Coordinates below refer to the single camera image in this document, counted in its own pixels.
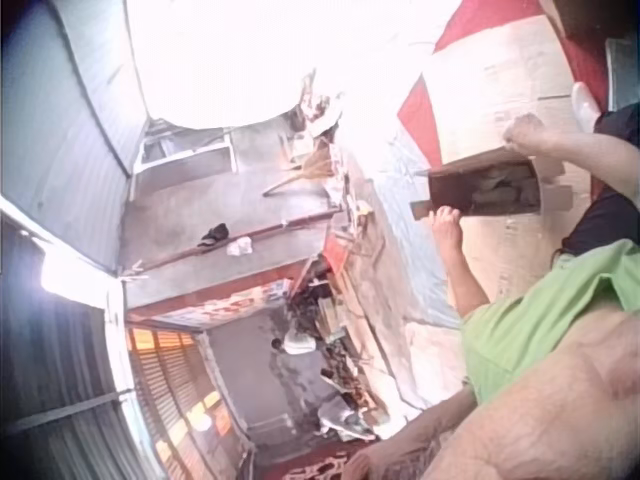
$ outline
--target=concrete wall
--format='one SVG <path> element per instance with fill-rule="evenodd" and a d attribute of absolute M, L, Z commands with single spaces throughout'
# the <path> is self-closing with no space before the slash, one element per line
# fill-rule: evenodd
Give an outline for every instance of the concrete wall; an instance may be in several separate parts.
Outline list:
<path fill-rule="evenodd" d="M 282 179 L 282 142 L 288 134 L 280 118 L 232 133 L 239 173 L 222 173 L 136 198 L 127 205 L 121 264 L 153 262 L 195 247 L 207 230 L 225 222 L 231 235 L 281 224 L 283 220 L 324 212 L 321 186 L 299 182 L 270 197 L 262 191 Z M 149 272 L 149 278 L 127 287 L 129 307 L 252 275 L 319 253 L 322 226 L 254 241 L 254 253 L 229 257 L 223 250 L 192 257 Z"/>
<path fill-rule="evenodd" d="M 278 308 L 208 331 L 228 401 L 258 447 L 261 463 L 315 448 L 320 440 L 313 435 L 317 408 L 335 394 L 320 379 L 326 365 L 320 352 L 291 356 L 271 348 L 271 340 L 286 330 Z"/>

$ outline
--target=corrugated metal wall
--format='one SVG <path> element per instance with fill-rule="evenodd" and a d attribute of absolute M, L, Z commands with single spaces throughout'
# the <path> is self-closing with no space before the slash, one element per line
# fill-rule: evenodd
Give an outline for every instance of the corrugated metal wall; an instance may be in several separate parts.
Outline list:
<path fill-rule="evenodd" d="M 147 113 L 122 0 L 33 2 L 2 45 L 2 193 L 115 269 Z"/>
<path fill-rule="evenodd" d="M 3 468 L 10 478 L 153 478 L 118 402 L 104 313 L 43 290 L 43 258 L 3 222 L 0 403 L 3 454 L 11 456 Z"/>
<path fill-rule="evenodd" d="M 242 444 L 187 333 L 129 329 L 136 391 L 159 458 L 172 479 L 235 478 Z M 205 413 L 213 425 L 194 428 Z"/>

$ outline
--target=forearm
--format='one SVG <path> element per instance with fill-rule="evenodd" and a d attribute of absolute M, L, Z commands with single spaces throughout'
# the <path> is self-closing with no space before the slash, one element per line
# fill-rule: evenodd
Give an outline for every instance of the forearm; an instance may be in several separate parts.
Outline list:
<path fill-rule="evenodd" d="M 640 150 L 616 137 L 547 131 L 539 154 L 572 163 L 599 178 L 631 201 L 638 199 Z"/>
<path fill-rule="evenodd" d="M 400 430 L 393 439 L 420 448 L 431 442 L 435 436 L 456 428 L 476 406 L 473 388 L 467 385 L 451 398 L 426 409 Z"/>
<path fill-rule="evenodd" d="M 476 308 L 489 303 L 489 297 L 471 272 L 462 250 L 446 255 L 443 260 L 453 292 L 455 308 L 462 318 Z"/>

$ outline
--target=white sneaker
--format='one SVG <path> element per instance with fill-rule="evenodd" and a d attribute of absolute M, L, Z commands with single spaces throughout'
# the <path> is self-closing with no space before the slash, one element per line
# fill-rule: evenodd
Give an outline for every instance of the white sneaker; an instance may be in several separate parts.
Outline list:
<path fill-rule="evenodd" d="M 571 91 L 571 104 L 573 114 L 580 125 L 580 129 L 585 133 L 593 133 L 596 120 L 600 118 L 602 112 L 598 107 L 596 99 L 593 98 L 589 87 L 583 82 L 576 82 Z"/>

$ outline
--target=green shirt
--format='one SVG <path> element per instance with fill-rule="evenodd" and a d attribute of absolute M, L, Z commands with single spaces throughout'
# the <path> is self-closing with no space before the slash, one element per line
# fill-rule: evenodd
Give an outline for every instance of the green shirt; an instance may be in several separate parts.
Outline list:
<path fill-rule="evenodd" d="M 609 295 L 625 311 L 640 309 L 640 248 L 630 240 L 558 262 L 524 297 L 472 312 L 462 341 L 478 403 L 545 358 L 595 300 Z"/>

